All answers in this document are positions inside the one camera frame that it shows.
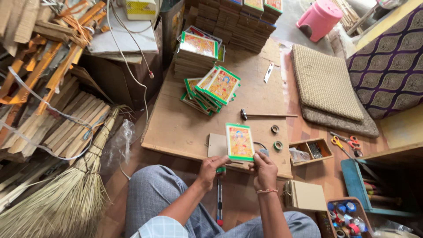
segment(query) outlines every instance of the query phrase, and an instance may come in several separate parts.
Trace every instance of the knee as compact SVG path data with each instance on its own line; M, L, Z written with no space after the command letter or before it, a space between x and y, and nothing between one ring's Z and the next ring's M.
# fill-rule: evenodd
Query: knee
M186 184L168 167L151 165L134 173L129 181L129 189L145 192L160 192L176 188L186 189Z
M308 238L319 238L320 230L316 223L309 216L295 211L289 211L283 213L288 223L289 230L291 231L292 237L308 237Z
M150 165L147 167L144 167L137 172L135 172L129 183L149 183L157 179L157 175L165 172L166 169L169 169L165 166L161 165Z

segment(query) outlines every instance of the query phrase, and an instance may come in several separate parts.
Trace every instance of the blue wooden box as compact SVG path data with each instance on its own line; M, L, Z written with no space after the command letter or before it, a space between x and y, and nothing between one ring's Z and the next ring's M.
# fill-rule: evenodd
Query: blue wooden box
M397 192L398 196L402 198L402 204L399 206L399 210L373 208L364 187L360 165L352 159L343 160L341 161L341 168L346 188L348 190L348 196L358 198L363 205L364 211L394 216L417 216L421 213L417 201L412 194L409 183L406 180L402 167L389 166L369 160L359 161L366 164L370 169L384 179L387 184L392 185L392 188ZM379 174L377 172L378 170L382 171L384 176Z

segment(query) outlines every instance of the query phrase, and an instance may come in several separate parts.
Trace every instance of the concrete floor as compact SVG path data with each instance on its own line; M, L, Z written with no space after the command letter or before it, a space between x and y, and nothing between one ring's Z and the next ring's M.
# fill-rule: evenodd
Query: concrete floor
M283 41L301 44L319 52L334 55L330 42L326 38L318 42L312 42L295 23L310 6L313 0L283 0L283 14L276 22L276 30L271 37L276 37Z
M308 48L319 52L334 55L330 42L327 38L322 38L318 42L312 42L305 33L299 30L295 23L300 19L302 14L313 3L314 0L283 0L283 14L276 22L277 29L272 33L272 37L283 41L289 41L295 44L302 44ZM347 0L352 8L357 12L358 16L363 16L375 4L375 0ZM363 25L365 30L375 22L369 18Z

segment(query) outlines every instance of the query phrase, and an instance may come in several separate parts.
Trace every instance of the wrist bracelet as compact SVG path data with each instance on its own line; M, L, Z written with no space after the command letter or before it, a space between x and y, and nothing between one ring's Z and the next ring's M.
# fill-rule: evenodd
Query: wrist bracelet
M256 194L264 194L264 193L271 193L271 192L279 192L279 187L277 188L277 190L274 190L274 189L266 189L266 190L258 190L258 191L255 191Z

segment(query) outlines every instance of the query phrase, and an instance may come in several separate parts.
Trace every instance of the straw broom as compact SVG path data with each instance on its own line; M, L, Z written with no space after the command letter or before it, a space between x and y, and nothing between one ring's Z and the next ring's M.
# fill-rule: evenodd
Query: straw broom
M119 109L113 109L85 155L16 206L0 214L0 238L91 238L104 207L100 156Z

